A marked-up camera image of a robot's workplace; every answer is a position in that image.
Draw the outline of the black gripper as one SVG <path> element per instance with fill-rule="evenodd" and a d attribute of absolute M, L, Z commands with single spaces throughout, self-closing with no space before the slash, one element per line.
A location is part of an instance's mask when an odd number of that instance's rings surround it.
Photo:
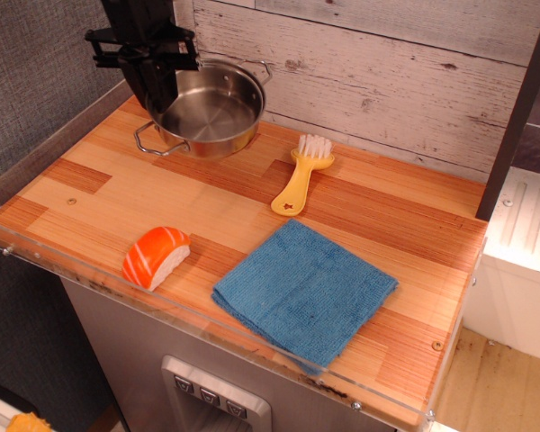
<path fill-rule="evenodd" d="M 140 105 L 165 112 L 178 97 L 176 70 L 199 68 L 194 32 L 176 25 L 171 1 L 102 5 L 110 26 L 85 34 L 94 49 L 94 62 L 100 68 L 119 66 Z"/>

